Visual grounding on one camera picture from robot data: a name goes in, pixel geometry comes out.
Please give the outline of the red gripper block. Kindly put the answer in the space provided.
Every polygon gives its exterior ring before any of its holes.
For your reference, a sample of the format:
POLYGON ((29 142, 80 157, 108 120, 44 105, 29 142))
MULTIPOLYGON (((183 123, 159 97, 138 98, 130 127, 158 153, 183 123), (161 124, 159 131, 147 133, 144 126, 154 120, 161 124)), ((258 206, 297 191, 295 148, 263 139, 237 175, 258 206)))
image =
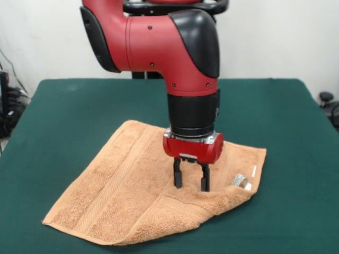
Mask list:
POLYGON ((192 159, 198 162, 202 168, 201 190, 210 191, 210 169, 208 164, 214 164, 222 153, 224 137, 221 133, 213 132, 205 138, 181 138, 174 135, 167 128, 163 135, 163 148, 165 153, 174 158, 173 174, 174 186, 182 188, 181 159, 192 159))

